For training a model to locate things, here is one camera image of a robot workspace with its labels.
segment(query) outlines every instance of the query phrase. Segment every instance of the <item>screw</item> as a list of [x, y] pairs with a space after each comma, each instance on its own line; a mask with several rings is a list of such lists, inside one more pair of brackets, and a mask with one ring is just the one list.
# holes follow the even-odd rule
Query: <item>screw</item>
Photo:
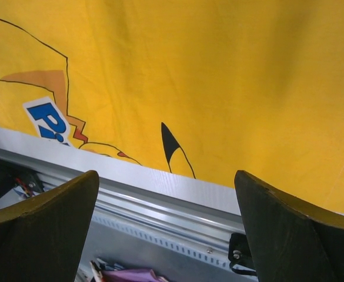
[[237, 250], [233, 251], [233, 258], [235, 260], [238, 260], [241, 257], [241, 255], [242, 253], [240, 251], [237, 251]]

